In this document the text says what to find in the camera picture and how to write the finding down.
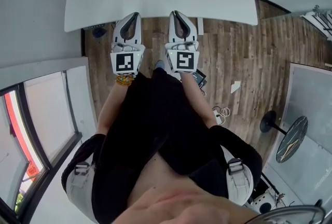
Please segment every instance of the window frame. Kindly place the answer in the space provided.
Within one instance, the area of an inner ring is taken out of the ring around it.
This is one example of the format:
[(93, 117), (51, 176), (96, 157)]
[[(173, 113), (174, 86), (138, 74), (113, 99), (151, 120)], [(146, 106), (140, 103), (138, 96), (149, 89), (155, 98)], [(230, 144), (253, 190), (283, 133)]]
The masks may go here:
[(62, 71), (62, 80), (65, 89), (66, 95), (66, 103), (70, 112), (71, 121), (74, 127), (74, 133), (66, 142), (66, 144), (62, 147), (59, 153), (50, 161), (42, 147), (42, 144), (38, 138), (36, 129), (34, 127), (31, 113), (29, 110), (29, 105), (27, 103), (26, 92), (24, 87), (24, 82), (13, 85), (6, 89), (0, 90), (0, 97), (5, 94), (15, 91), (17, 103), (19, 106), (19, 111), (22, 117), (23, 125), (26, 129), (27, 136), (30, 140), (30, 143), (40, 159), (40, 162), (44, 166), (43, 171), (37, 176), (32, 185), (29, 187), (28, 191), (24, 195), (24, 199), (18, 208), (17, 213), (15, 209), (11, 209), (3, 200), (0, 198), (0, 215), (1, 217), (7, 221), (9, 224), (28, 224), (30, 223), (33, 214), (42, 199), (46, 189), (50, 185), (56, 173), (59, 171), (61, 165), (69, 156), (69, 154), (73, 151), (77, 143), (82, 138), (82, 133), (77, 130), (77, 124), (75, 121), (73, 108), (70, 99), (70, 93), (68, 89), (67, 83), (67, 75), (66, 71)]

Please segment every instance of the person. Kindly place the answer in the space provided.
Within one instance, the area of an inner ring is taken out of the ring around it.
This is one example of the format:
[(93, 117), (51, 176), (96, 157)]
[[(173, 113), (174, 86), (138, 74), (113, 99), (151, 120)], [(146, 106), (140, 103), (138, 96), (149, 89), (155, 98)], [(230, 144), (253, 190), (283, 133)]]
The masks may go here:
[(256, 216), (228, 198), (221, 145), (250, 169), (262, 159), (217, 125), (192, 74), (181, 81), (158, 61), (152, 78), (117, 77), (98, 118), (92, 203), (99, 223), (245, 223)]

